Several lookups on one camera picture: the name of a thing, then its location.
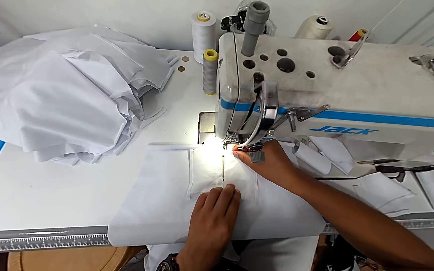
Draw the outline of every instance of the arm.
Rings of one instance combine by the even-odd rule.
[[[241,193],[232,184],[199,196],[189,237],[176,258],[180,271],[206,271],[219,262],[232,237],[240,201]]]
[[[434,270],[434,251],[421,239],[376,209],[295,168],[276,140],[264,145],[263,163],[251,163],[237,146],[233,151],[261,176],[307,201],[351,245],[385,268]]]

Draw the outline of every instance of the wristwatch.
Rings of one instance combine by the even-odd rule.
[[[169,254],[157,268],[157,271],[179,271],[178,263],[175,261],[178,253]]]

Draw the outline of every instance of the jack logo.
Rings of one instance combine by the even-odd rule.
[[[331,127],[324,126],[319,129],[309,129],[309,131],[317,131],[317,132],[340,132],[340,133],[353,133],[353,134],[364,134],[367,135],[370,132],[377,132],[379,130],[370,130],[370,129],[361,129],[361,128],[346,128],[346,127]]]

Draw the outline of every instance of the right hand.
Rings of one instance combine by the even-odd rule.
[[[190,217],[189,237],[177,255],[182,271],[206,271],[217,264],[232,237],[241,193],[233,184],[199,196]]]
[[[280,187],[288,188],[291,180],[289,177],[297,174],[296,168],[277,140],[270,140],[264,144],[262,151],[265,153],[266,160],[262,163],[252,163],[248,154],[249,150],[247,148],[239,150],[238,147],[239,145],[235,145],[232,148],[235,157],[238,157],[259,175]]]

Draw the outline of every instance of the measuring ruler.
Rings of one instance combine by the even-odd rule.
[[[0,239],[0,252],[110,245],[106,233]]]
[[[397,222],[409,230],[434,229],[434,219],[402,219],[397,220]],[[338,232],[328,223],[322,233],[337,234]],[[0,252],[76,248],[97,245],[110,245],[106,233],[2,238],[0,239]]]
[[[397,220],[403,227],[408,230],[418,230],[418,229],[434,229],[434,219],[403,219]],[[327,224],[322,231],[323,234],[337,234],[338,232],[334,229],[331,224]]]

